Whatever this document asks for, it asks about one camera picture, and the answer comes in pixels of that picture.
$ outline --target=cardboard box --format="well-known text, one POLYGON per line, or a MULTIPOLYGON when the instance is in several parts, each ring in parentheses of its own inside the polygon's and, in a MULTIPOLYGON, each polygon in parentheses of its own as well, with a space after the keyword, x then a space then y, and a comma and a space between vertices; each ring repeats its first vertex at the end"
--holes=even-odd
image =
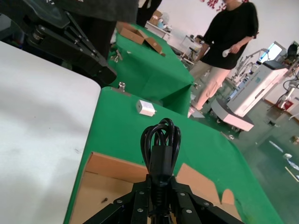
POLYGON ((133 183, 145 181, 146 167, 99 153, 85 166, 70 224, 82 224, 108 204, 131 192, 133 183))
POLYGON ((157 26, 157 25, 158 25, 158 22, 159 22, 159 19, 161 18, 162 15, 163 15, 163 14, 162 14, 160 11, 156 10, 156 11, 154 12, 154 14, 152 15, 151 19, 149 20, 149 22, 150 22, 151 24, 157 26))
MULTIPOLYGON (((92 153, 81 177, 70 224, 84 223, 115 199, 130 193, 133 183, 145 181, 147 173, 145 166, 92 153)), ((223 193, 220 202, 215 184, 186 164, 182 165, 176 179, 177 182, 190 185, 193 194, 209 200, 241 220, 230 190, 223 193)))
POLYGON ((116 29, 120 35, 132 40, 138 44, 142 44, 144 38, 140 35, 139 31, 125 22, 117 22, 116 29))
POLYGON ((165 54, 162 52, 162 47, 160 44, 156 42, 156 40, 153 37, 148 37, 144 32, 139 30, 139 34, 145 39, 146 43, 150 45, 156 52, 158 52, 160 55, 165 56, 165 54))
POLYGON ((156 40, 153 37, 148 37, 144 32, 142 32, 139 29, 135 29, 133 26, 131 26, 128 23, 125 22, 117 22, 116 24, 117 31, 120 33, 120 35, 128 38, 129 40, 132 40, 138 44, 143 44, 144 40, 148 45, 150 45, 156 52, 161 54, 162 56, 165 56, 165 54, 162 52, 162 47, 160 44, 156 42, 156 40))
POLYGON ((163 13, 161 13, 158 10, 156 10, 153 15, 157 16, 160 19, 162 17, 163 13))

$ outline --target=black t-shirt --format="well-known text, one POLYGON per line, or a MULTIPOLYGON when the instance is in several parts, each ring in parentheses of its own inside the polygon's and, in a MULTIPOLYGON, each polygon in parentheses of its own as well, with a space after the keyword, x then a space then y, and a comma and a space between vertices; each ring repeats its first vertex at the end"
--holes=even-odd
POLYGON ((210 50, 201 59, 202 62, 222 69, 233 69, 245 50, 247 44, 240 48, 237 54, 223 57, 224 50, 238 43, 246 36, 258 33, 258 18, 256 7, 251 2, 242 3, 238 8, 218 13, 210 24, 204 36, 204 41, 210 45, 210 50))

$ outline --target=green table cover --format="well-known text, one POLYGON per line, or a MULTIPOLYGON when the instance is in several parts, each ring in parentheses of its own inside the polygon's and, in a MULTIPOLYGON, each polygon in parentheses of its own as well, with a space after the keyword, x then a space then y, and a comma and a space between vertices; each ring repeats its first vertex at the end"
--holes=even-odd
POLYGON ((109 61, 117 72, 112 86, 118 87, 119 82, 124 82, 127 92, 153 102, 161 101, 164 107, 187 115, 193 77, 165 40, 142 27, 136 28, 154 37, 166 56, 158 54, 145 43, 140 45, 117 34, 116 47, 123 60, 117 63, 109 61))
POLYGON ((231 189, 239 214, 246 224, 283 223, 237 147, 218 131, 155 104, 157 112, 153 117, 140 115, 135 106, 139 99, 116 92, 111 87, 102 89, 65 224, 70 220, 80 178, 90 153, 94 151, 144 165, 140 136, 146 127, 159 123, 163 118, 172 119, 182 133, 175 175, 186 163, 214 181, 220 195, 225 189, 231 189))

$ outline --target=black jacket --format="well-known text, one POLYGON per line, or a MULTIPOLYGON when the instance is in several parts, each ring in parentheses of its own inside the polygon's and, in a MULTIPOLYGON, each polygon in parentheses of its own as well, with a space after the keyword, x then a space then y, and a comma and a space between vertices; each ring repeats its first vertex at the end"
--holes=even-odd
POLYGON ((136 22, 138 0, 54 0, 66 11, 106 21, 136 22))

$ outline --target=floor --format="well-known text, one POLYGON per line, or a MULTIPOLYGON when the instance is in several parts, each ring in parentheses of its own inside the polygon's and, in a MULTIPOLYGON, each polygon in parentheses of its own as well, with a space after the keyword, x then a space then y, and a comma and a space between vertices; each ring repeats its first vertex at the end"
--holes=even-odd
MULTIPOLYGON (((198 90, 193 89, 193 93, 197 93, 204 86, 201 81, 199 83, 201 87, 198 90)), ((230 86, 224 84, 216 97, 223 99, 231 91, 230 86)), ((289 153, 292 155, 290 161, 299 165, 299 145, 294 145, 291 141, 292 136, 299 136, 298 122, 289 120, 288 114, 274 118, 271 105, 260 101, 248 114, 255 124, 254 128, 250 132, 237 134, 230 126, 218 124, 217 118, 208 113, 211 101, 202 110, 205 118, 191 119, 219 130, 235 143, 282 220, 286 224, 298 224, 299 182, 285 167, 295 176, 298 175, 298 178, 299 171, 283 158, 285 153, 289 153), (276 121, 276 124, 270 125, 270 121, 276 121)))

